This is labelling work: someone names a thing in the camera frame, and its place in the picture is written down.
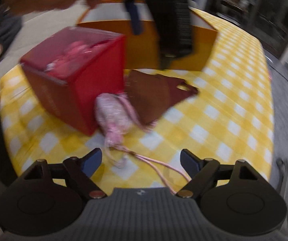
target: round black disc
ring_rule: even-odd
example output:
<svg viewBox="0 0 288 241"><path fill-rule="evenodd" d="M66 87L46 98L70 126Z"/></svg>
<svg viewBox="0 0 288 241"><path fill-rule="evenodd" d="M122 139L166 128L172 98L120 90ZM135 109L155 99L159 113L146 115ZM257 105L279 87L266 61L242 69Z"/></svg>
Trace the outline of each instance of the round black disc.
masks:
<svg viewBox="0 0 288 241"><path fill-rule="evenodd" d="M286 216L284 200L257 180L216 187L201 198L201 212L218 228L241 236L259 236L277 229Z"/></svg>
<svg viewBox="0 0 288 241"><path fill-rule="evenodd" d="M0 197L0 225L21 236L41 236L70 225L82 209L82 199L72 189L30 181L10 186Z"/></svg>

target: gray ribbed surface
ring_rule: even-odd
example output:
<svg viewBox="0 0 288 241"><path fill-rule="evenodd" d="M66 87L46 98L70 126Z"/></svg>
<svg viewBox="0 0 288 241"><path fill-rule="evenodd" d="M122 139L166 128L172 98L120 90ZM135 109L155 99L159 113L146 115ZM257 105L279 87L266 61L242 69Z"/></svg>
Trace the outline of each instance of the gray ribbed surface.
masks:
<svg viewBox="0 0 288 241"><path fill-rule="evenodd" d="M263 237L239 237L213 227L192 199L171 195L169 189L115 189L102 200L88 202L71 226L42 237L6 232L0 241L282 241L278 232Z"/></svg>

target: yellow checkered tablecloth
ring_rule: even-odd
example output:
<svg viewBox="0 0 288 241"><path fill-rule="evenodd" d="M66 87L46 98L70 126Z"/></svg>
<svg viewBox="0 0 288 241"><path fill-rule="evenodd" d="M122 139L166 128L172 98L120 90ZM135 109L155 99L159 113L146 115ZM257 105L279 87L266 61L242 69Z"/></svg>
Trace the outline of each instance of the yellow checkered tablecloth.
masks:
<svg viewBox="0 0 288 241"><path fill-rule="evenodd" d="M200 95L169 109L151 133L132 128L125 136L125 145L178 168L183 148L222 163L233 164L243 158L267 179L272 162L273 107L262 46L238 27L205 12L198 13L220 32L203 72L143 71L184 78L200 89ZM0 80L0 116L18 174L39 158L58 163L103 146L104 137L99 131L87 137L49 115L20 66ZM177 173L159 168L175 190L185 185ZM125 168L118 169L104 155L92 180L108 194L114 187L162 186L155 171L133 157L129 157Z"/></svg>

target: red gift box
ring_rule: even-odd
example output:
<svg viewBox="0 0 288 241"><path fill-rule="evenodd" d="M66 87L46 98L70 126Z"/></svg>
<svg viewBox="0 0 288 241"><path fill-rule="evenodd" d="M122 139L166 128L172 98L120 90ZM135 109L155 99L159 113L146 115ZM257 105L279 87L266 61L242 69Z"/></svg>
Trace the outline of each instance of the red gift box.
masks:
<svg viewBox="0 0 288 241"><path fill-rule="evenodd" d="M125 37L67 27L26 53L20 63L43 107L91 135L98 126L96 97L104 92L124 91Z"/></svg>

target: red object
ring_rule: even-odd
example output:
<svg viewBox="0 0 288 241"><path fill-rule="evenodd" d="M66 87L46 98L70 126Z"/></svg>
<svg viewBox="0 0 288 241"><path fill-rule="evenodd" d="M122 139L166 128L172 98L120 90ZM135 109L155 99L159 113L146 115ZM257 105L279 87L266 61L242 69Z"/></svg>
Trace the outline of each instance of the red object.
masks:
<svg viewBox="0 0 288 241"><path fill-rule="evenodd" d="M78 46L85 44L89 50L80 56ZM56 59L63 65L57 63L58 68L47 71L47 65ZM26 53L20 63L43 107L91 135L98 126L94 114L96 97L124 91L125 37L67 27Z"/></svg>

